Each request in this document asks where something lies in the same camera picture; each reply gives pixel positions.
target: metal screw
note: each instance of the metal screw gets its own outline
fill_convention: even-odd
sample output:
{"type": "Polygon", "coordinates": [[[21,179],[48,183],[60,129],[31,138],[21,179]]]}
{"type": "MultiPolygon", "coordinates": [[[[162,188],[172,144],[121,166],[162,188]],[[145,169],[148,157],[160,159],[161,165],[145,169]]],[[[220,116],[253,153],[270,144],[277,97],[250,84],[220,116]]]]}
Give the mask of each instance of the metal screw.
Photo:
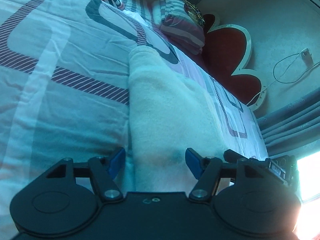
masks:
{"type": "Polygon", "coordinates": [[[197,198],[202,198],[207,196],[207,192],[203,189],[196,189],[192,192],[193,196],[197,197],[197,198]]]}
{"type": "Polygon", "coordinates": [[[152,201],[153,201],[153,202],[159,202],[159,201],[160,201],[160,198],[154,197],[154,198],[152,199],[152,201]]]}
{"type": "Polygon", "coordinates": [[[280,167],[283,167],[283,166],[285,166],[285,163],[286,163],[286,160],[285,160],[285,159],[282,159],[282,160],[280,161],[280,163],[279,163],[279,166],[280,166],[280,167]]]}
{"type": "Polygon", "coordinates": [[[120,195],[120,192],[115,189],[109,189],[104,193],[104,195],[108,198],[116,198],[120,195]]]}
{"type": "Polygon", "coordinates": [[[151,200],[148,199],[148,198],[145,198],[142,202],[143,202],[144,204],[150,204],[150,203],[151,203],[151,200]]]}

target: gold object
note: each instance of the gold object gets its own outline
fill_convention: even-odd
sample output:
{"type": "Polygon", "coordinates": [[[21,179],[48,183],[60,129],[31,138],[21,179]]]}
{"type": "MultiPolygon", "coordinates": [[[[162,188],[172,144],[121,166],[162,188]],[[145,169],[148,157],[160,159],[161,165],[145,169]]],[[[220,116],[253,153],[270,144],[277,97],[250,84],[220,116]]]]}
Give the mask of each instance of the gold object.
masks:
{"type": "Polygon", "coordinates": [[[184,9],[196,24],[200,25],[202,28],[204,27],[205,21],[197,6],[189,3],[188,1],[184,1],[184,9]]]}

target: white towel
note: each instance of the white towel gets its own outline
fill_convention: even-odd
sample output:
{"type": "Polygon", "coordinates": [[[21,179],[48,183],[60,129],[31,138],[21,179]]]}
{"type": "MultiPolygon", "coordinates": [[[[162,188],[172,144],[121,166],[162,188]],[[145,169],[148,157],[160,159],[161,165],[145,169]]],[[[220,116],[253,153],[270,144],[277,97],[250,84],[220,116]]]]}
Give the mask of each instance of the white towel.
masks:
{"type": "Polygon", "coordinates": [[[223,159],[227,150],[214,104],[195,81],[173,72],[158,52],[129,54],[130,130],[138,192],[186,192],[197,183],[185,151],[223,159]]]}

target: window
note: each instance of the window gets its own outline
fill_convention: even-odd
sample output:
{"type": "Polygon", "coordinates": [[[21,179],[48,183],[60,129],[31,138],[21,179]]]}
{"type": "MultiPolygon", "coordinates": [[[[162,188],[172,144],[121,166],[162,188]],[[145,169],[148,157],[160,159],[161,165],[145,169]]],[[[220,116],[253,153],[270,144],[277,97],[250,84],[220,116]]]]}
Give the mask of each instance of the window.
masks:
{"type": "Polygon", "coordinates": [[[301,198],[304,202],[296,234],[300,240],[312,240],[320,233],[320,152],[297,161],[301,198]]]}

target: charging cable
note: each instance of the charging cable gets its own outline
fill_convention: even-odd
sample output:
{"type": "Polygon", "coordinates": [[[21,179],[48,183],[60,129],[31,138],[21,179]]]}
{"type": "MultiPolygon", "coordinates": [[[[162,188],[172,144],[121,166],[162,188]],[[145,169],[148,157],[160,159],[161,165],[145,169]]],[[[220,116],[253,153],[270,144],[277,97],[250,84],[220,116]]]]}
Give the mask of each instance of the charging cable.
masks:
{"type": "Polygon", "coordinates": [[[305,72],[303,72],[302,75],[301,75],[297,80],[295,80],[295,81],[292,81],[292,82],[281,82],[281,81],[279,81],[279,79],[287,72],[287,70],[289,69],[289,67],[290,67],[290,66],[297,60],[297,58],[298,58],[302,53],[304,53],[306,50],[307,50],[307,48],[303,49],[300,53],[292,54],[292,55],[290,55],[290,56],[288,56],[288,57],[285,57],[284,59],[278,61],[278,62],[275,64],[275,66],[273,67],[273,77],[275,78],[275,80],[274,80],[270,85],[268,85],[264,90],[262,90],[262,91],[260,91],[258,94],[256,94],[256,95],[250,100],[250,102],[246,104],[246,106],[249,106],[249,104],[256,98],[256,96],[260,95],[260,93],[262,93],[262,92],[265,91],[267,88],[269,88],[273,83],[279,82],[279,83],[281,83],[281,84],[293,84],[293,83],[297,82],[298,80],[300,80],[307,71],[309,71],[309,70],[311,70],[312,68],[314,68],[315,66],[319,65],[319,64],[320,64],[320,61],[319,61],[318,63],[314,64],[313,66],[311,66],[310,68],[308,68],[308,69],[307,69],[305,72]],[[289,58],[289,57],[292,57],[292,56],[295,56],[295,55],[297,55],[297,56],[296,56],[296,58],[294,59],[294,61],[286,68],[286,70],[284,71],[284,73],[283,73],[280,77],[276,78],[276,76],[275,76],[275,68],[276,68],[276,66],[277,66],[280,62],[284,61],[285,59],[287,59],[287,58],[289,58]]]}

